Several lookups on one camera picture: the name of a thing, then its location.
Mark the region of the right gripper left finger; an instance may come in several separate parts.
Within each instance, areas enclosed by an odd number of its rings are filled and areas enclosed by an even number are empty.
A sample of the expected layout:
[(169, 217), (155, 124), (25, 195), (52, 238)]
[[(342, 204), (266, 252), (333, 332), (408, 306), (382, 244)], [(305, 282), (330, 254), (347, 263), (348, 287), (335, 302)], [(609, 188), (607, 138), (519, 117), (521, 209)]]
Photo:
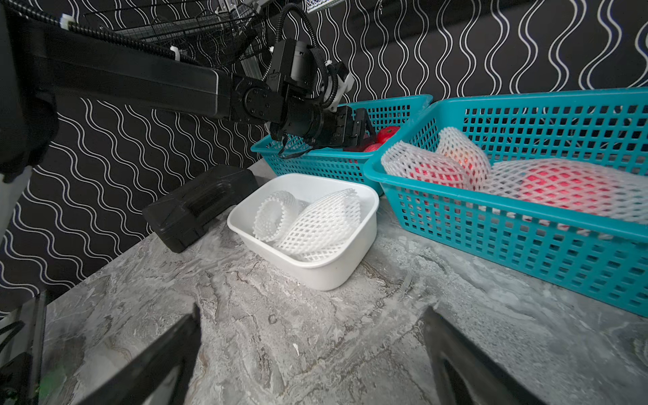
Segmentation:
[(185, 403), (202, 344), (198, 305), (82, 404)]

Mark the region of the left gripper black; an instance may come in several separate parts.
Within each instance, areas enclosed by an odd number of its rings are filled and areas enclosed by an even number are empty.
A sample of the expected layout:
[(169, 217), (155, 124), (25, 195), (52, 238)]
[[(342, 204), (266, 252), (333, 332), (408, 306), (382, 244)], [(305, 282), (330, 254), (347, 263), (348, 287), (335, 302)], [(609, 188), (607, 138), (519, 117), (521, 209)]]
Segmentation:
[(376, 130), (364, 108), (339, 106), (328, 111), (310, 104), (289, 105), (279, 123), (271, 123), (271, 139), (287, 144), (289, 137), (302, 139), (313, 150), (332, 148), (363, 151), (376, 142)]

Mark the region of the white foam net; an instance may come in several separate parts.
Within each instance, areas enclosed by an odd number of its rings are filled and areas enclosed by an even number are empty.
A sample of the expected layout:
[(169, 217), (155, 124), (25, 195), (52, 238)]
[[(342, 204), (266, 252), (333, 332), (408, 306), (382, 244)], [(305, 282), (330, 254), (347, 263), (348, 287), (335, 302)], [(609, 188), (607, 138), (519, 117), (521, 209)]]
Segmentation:
[(304, 211), (307, 203), (286, 191), (274, 192), (265, 198), (256, 211), (254, 236), (264, 242), (279, 242)]
[(360, 220), (356, 190), (329, 193), (305, 208), (276, 248), (303, 262), (322, 261), (342, 248)]

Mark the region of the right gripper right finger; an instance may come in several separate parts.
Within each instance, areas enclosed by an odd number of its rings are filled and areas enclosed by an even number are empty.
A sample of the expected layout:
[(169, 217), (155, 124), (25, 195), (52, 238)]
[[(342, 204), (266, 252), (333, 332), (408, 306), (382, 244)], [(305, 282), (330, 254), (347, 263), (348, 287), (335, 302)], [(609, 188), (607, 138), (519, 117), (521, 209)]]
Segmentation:
[(543, 403), (431, 306), (421, 332), (442, 404)]

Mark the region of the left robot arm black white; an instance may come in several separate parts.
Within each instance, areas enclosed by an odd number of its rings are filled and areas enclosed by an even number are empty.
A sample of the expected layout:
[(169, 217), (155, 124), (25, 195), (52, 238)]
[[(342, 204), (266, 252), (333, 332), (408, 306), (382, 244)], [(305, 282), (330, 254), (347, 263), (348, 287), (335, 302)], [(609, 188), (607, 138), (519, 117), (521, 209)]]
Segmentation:
[(128, 30), (94, 29), (24, 1), (1, 4), (1, 180), (39, 165), (57, 135), (59, 94), (266, 124), (281, 144), (362, 149), (376, 137), (364, 108), (342, 106), (345, 65), (316, 39), (268, 37), (256, 4), (203, 10)]

